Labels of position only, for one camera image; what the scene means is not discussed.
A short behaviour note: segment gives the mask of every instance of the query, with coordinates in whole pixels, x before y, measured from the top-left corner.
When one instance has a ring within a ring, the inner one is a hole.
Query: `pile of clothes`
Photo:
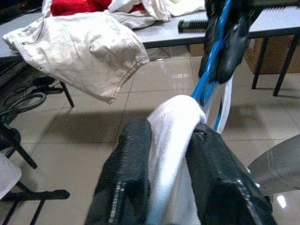
[[[199,9],[204,0],[44,0],[41,18],[3,38],[34,68],[111,104],[149,62],[132,29]]]

